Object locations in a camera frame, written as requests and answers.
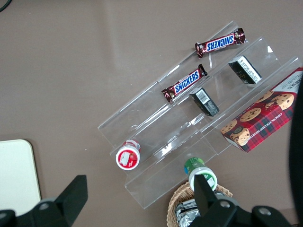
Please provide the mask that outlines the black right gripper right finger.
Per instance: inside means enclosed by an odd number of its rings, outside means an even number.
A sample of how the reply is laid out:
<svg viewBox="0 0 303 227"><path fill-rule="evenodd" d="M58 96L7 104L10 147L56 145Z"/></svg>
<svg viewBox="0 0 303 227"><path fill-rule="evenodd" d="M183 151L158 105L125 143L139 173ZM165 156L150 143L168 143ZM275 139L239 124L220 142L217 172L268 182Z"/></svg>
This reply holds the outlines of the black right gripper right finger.
<svg viewBox="0 0 303 227"><path fill-rule="evenodd" d="M234 227L237 203L228 196L216 196L203 175L195 175L194 193L200 216L191 227Z"/></svg>

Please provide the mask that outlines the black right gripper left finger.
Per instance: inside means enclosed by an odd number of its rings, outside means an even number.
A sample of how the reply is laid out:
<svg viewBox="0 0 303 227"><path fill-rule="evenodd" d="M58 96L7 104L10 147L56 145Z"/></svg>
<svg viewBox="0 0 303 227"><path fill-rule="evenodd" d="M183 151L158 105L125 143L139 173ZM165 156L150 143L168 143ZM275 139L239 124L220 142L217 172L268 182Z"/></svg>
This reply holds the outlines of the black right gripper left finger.
<svg viewBox="0 0 303 227"><path fill-rule="evenodd" d="M39 202L18 217L19 227L71 227L88 200L86 175L76 176L53 201Z"/></svg>

